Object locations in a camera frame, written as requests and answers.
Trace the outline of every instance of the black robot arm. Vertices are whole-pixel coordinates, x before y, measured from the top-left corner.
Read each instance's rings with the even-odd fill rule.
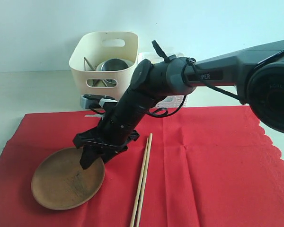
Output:
[[[249,104],[259,119],[284,133],[284,40],[200,62],[167,56],[155,41],[152,44],[163,61],[141,61],[121,99],[105,103],[98,125],[75,136],[74,145],[83,147],[83,169],[98,157],[107,162],[126,151],[127,144],[139,138],[135,128],[146,114],[168,117],[175,113],[150,113],[152,107],[167,96],[186,98],[198,86],[208,86]],[[229,85],[237,86],[237,94],[216,87]]]

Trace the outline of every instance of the brown plate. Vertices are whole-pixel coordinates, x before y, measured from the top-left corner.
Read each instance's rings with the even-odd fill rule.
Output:
[[[82,149],[65,148],[50,155],[34,173],[31,189],[36,201],[52,210],[67,210],[93,197],[105,175],[98,158],[88,169],[80,166]]]

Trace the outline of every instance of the white basket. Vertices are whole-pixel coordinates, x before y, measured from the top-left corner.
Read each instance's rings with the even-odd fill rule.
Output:
[[[173,53],[173,52],[166,52],[165,53],[167,56],[171,56],[173,54],[175,54],[177,57],[183,57],[183,53]],[[161,57],[158,56],[157,53],[155,52],[142,52],[138,55],[138,64],[144,60],[144,59],[148,59],[150,60],[153,64],[155,63],[159,63],[161,61],[163,61],[163,59]],[[161,107],[165,107],[165,108],[172,108],[172,107],[178,107],[180,106],[182,100],[183,100],[184,96],[168,96],[167,98],[165,98],[164,100],[162,100],[161,102],[158,102],[156,107],[157,108],[161,108]],[[187,102],[187,98],[184,101],[183,107],[186,106],[186,102]]]
[[[120,71],[85,71],[85,61],[94,68],[111,58],[119,58],[131,62],[129,68]],[[84,35],[75,48],[69,66],[80,90],[80,94],[106,95],[119,100],[130,85],[131,77],[137,66],[138,35],[132,32],[92,32]],[[113,79],[115,87],[93,87],[90,80]]]

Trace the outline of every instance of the white table surface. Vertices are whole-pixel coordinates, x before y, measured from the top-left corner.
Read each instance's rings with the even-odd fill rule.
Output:
[[[235,92],[235,87],[225,87]],[[80,95],[70,71],[0,73],[0,154],[28,113],[80,111]],[[240,105],[237,100],[198,87],[186,106]],[[260,124],[282,151],[284,134]]]

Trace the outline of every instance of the chopsticks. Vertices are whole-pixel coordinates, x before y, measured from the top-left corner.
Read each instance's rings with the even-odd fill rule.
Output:
[[[145,185],[146,185],[147,169],[148,169],[148,163],[150,160],[151,142],[152,142],[152,133],[150,134],[149,138],[147,138],[146,140],[146,146],[144,150],[143,162],[142,162],[140,178],[138,182],[136,198],[135,198],[135,202],[133,206],[133,213],[132,213],[130,227],[134,227],[135,223],[136,223],[135,226],[138,227],[140,223],[140,219],[141,219],[141,211],[142,211],[142,204],[143,204],[144,191],[145,191]]]

